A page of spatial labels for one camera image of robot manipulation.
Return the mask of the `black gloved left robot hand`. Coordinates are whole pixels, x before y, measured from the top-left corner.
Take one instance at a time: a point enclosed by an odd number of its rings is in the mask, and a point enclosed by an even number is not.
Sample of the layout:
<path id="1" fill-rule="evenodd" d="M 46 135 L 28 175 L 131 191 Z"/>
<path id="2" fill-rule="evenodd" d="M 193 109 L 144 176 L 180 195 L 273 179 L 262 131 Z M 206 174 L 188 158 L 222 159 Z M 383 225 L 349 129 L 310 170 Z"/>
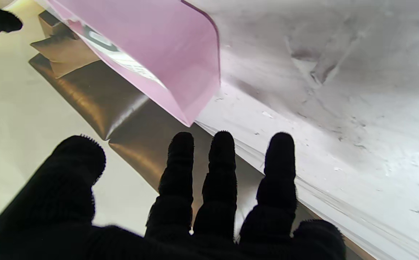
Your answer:
<path id="1" fill-rule="evenodd" d="M 193 218 L 194 139 L 174 136 L 144 236 L 96 226 L 92 187 L 106 157 L 85 135 L 63 140 L 0 213 L 0 260 L 345 260 L 341 232 L 314 219 L 292 231 L 297 210 L 295 142 L 276 133 L 265 155 L 257 204 L 234 239 L 237 209 L 232 135 L 214 135 L 203 204 Z"/>

